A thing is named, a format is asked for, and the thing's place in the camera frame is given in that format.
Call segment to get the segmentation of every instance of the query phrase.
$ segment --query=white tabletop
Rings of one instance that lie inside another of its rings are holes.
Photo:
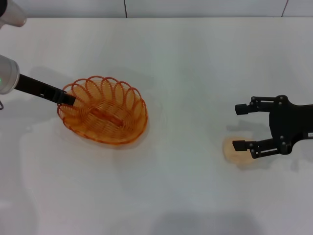
[[[29,19],[0,54],[62,88],[112,76],[139,89],[149,128],[119,149],[66,129],[56,105],[0,96],[1,235],[311,235],[312,141],[238,168],[228,136],[270,138],[251,96],[313,103],[313,19]]]

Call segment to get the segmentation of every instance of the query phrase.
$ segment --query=orange wire basket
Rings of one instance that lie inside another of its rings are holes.
[[[63,124],[76,134],[113,145],[134,142],[146,129],[148,113],[139,91],[112,77],[78,79],[63,88],[76,97],[58,105]]]

